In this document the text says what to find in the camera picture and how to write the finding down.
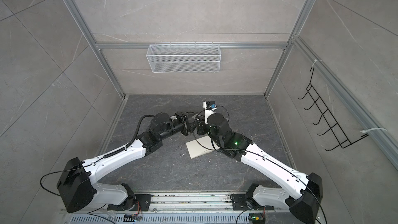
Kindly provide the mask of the cream paper envelope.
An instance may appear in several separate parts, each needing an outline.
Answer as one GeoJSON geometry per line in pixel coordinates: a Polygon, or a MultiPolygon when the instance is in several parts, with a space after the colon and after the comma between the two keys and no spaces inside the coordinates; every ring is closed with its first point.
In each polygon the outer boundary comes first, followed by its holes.
{"type": "Polygon", "coordinates": [[[188,153],[191,159],[218,150],[220,147],[211,140],[209,136],[204,136],[199,139],[194,139],[186,143],[188,153]]]}

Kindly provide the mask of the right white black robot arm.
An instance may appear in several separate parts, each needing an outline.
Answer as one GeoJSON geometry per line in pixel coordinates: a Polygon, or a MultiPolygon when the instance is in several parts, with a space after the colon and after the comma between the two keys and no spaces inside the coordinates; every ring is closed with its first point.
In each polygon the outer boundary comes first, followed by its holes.
{"type": "Polygon", "coordinates": [[[323,185],[319,175],[307,175],[273,158],[248,137],[232,131],[228,120],[220,113],[197,116],[195,126],[198,135],[208,135],[214,150],[256,169],[281,187],[276,194],[264,186],[253,184],[245,195],[252,208],[287,208],[305,224],[327,222],[318,218],[318,214],[324,212],[321,206],[323,185]]]}

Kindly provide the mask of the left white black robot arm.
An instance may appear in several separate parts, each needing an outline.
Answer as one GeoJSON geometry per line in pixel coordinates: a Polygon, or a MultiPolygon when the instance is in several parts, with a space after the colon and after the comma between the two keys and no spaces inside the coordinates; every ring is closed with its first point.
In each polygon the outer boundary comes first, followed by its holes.
{"type": "Polygon", "coordinates": [[[150,155],[163,145],[163,140],[174,134],[188,136],[197,125],[195,113],[180,112],[174,116],[158,113],[151,116],[145,132],[135,132],[127,144],[97,157],[67,162],[57,183],[57,189],[67,212],[74,213],[95,204],[111,205],[117,210],[129,210],[136,202],[128,184],[107,185],[100,179],[114,170],[150,155]]]}

